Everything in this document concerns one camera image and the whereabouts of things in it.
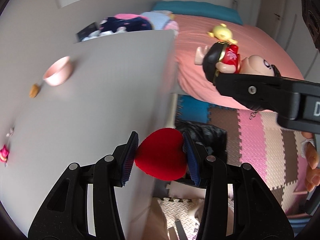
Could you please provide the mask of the person's right hand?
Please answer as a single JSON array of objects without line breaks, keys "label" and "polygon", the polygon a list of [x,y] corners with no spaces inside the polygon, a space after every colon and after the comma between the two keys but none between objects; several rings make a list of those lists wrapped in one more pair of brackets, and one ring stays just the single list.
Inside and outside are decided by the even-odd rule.
[{"label": "person's right hand", "polygon": [[305,138],[303,144],[303,153],[305,154],[306,161],[308,163],[305,176],[305,187],[308,192],[312,192],[315,187],[319,185],[319,156],[315,146],[313,145],[313,134],[308,132],[302,132],[302,136]]}]

